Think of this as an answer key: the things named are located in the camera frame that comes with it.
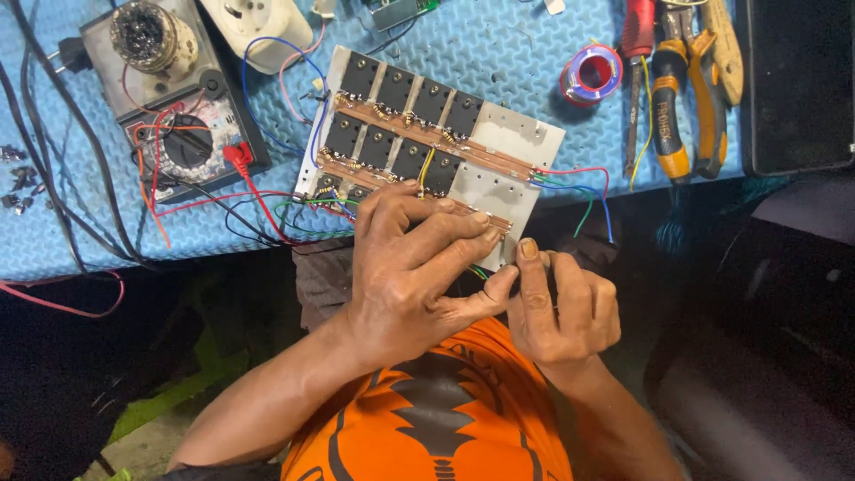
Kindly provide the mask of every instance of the blue foam mat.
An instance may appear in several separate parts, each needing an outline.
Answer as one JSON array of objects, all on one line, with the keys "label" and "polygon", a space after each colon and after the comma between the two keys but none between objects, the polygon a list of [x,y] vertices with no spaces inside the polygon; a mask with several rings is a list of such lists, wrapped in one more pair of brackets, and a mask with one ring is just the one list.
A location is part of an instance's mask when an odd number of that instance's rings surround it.
[{"label": "blue foam mat", "polygon": [[[628,180],[623,179],[621,173],[628,112],[627,87],[590,109],[571,107],[558,96],[555,88],[564,64],[581,47],[591,44],[592,39],[616,45],[622,29],[624,2],[565,2],[565,12],[549,16],[540,0],[445,0],[436,11],[424,15],[405,37],[375,57],[491,102],[499,104],[504,101],[510,109],[565,128],[567,135],[553,168],[606,167],[611,172],[610,197],[626,194]],[[33,12],[32,2],[23,4],[26,12]],[[317,32],[320,19],[309,13],[311,1],[298,0],[297,4]],[[61,39],[79,36],[80,26],[108,10],[105,0],[67,0],[50,4],[43,0],[34,10],[38,39],[46,52],[54,51]],[[327,66],[336,44],[365,52],[389,38],[386,33],[374,31],[369,12],[358,0],[339,0],[335,12],[335,21],[327,25],[321,46],[311,54],[321,69]],[[8,33],[0,45],[0,60],[17,89],[24,43],[17,34],[8,5],[0,8],[0,27]],[[402,29],[396,27],[392,33]],[[53,159],[60,194],[98,231],[115,238],[91,147],[47,76],[40,68],[33,71],[32,85],[42,120],[62,153]],[[291,89],[292,98],[310,90],[310,82],[315,77],[316,73],[309,65],[301,64],[289,69],[286,85]],[[145,256],[153,259],[193,258],[262,247],[228,232],[223,223],[223,210],[216,205],[205,205],[162,217],[163,226],[172,241],[172,249],[167,249],[139,197],[136,166],[129,160],[127,142],[101,97],[97,76],[92,71],[80,74],[66,72],[62,78],[103,143],[122,218],[132,240]],[[251,103],[259,121],[281,140],[305,146],[309,127],[291,117],[275,77],[251,74],[249,78]],[[313,116],[317,108],[315,101],[304,100],[300,104],[307,115]],[[646,101],[642,104],[639,149],[648,134]],[[684,92],[678,99],[678,120],[690,155],[694,151],[693,133],[697,132],[697,117],[690,112],[693,108],[691,91]],[[742,175],[737,114],[736,110],[728,113],[728,161],[722,169],[721,179]],[[0,145],[23,148],[5,102],[0,104],[0,115],[9,119],[0,132]],[[257,175],[254,179],[256,185],[259,189],[290,192],[300,159],[272,142],[268,142],[268,149],[275,166]],[[669,185],[668,178],[657,165],[652,148],[642,163],[635,181],[636,192]],[[9,170],[19,164],[29,163],[0,164],[0,183],[6,182],[7,188],[11,188],[14,179]],[[572,182],[602,189],[604,176],[602,172],[573,174]],[[222,195],[245,190],[245,186],[238,184],[216,193]],[[544,191],[542,195],[563,196],[568,203],[577,200],[567,191]],[[46,194],[40,194],[33,208],[22,216],[16,216],[10,209],[0,209],[0,258],[3,260],[0,279],[32,280],[76,272],[56,217],[44,207],[47,199]],[[266,200],[271,207],[277,203],[274,197]],[[239,212],[273,233],[257,205],[242,205]],[[350,228],[348,222],[340,217],[320,210],[310,211],[303,206],[289,206],[288,216],[296,216],[297,225],[314,231]],[[230,223],[239,232],[250,234],[237,221]],[[80,229],[74,229],[74,232],[83,259],[93,269],[128,265],[105,252]],[[311,238],[297,230],[288,229],[286,233],[299,239]]]}]

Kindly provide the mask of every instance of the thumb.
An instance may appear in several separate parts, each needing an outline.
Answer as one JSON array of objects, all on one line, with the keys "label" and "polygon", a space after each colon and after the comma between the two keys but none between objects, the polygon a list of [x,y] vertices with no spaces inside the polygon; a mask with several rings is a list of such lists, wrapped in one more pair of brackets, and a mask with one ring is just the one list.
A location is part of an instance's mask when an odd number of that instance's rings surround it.
[{"label": "thumb", "polygon": [[453,332],[468,328],[475,321],[504,312],[508,307],[510,286],[519,270],[506,265],[484,283],[484,290],[466,298],[440,297],[436,301],[436,313],[442,323]]}]

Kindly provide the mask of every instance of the white power socket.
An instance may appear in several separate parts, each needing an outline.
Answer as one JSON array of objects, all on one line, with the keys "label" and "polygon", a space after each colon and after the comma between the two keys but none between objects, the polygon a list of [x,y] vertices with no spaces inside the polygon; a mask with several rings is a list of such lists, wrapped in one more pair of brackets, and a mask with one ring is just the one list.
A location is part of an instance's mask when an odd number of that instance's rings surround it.
[{"label": "white power socket", "polygon": [[[306,50],[312,43],[312,29],[294,0],[201,0],[220,28],[235,55],[243,58],[246,46],[258,37],[279,37]],[[261,40],[250,48],[247,62],[265,74],[279,72],[282,63],[295,52],[274,40]]]}]

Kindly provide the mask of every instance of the black and yellow tool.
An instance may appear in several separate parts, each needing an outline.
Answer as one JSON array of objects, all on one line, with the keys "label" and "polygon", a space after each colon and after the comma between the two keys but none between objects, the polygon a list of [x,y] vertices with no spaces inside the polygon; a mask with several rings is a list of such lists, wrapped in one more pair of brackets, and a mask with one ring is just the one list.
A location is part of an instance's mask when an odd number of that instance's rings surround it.
[{"label": "black and yellow tool", "polygon": [[[721,78],[710,54],[716,35],[709,30],[693,34],[693,7],[665,4],[663,8],[665,40],[657,45],[652,62],[655,78],[652,107],[659,165],[676,185],[688,184],[695,175],[715,179],[728,151]],[[694,169],[677,127],[676,99],[680,79],[686,72],[695,92],[700,127]]]}]

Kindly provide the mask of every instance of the person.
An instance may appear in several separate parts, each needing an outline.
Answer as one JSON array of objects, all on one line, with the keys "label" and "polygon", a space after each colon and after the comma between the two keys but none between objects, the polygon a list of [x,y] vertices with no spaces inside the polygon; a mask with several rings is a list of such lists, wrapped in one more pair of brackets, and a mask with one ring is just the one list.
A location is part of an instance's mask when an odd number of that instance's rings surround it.
[{"label": "person", "polygon": [[[684,479],[598,356],[621,335],[614,284],[524,239],[483,290],[445,297],[501,233],[418,188],[359,205],[351,301],[208,405],[162,479],[570,481],[547,380],[574,407],[598,478]],[[267,463],[286,447],[281,467]]]}]

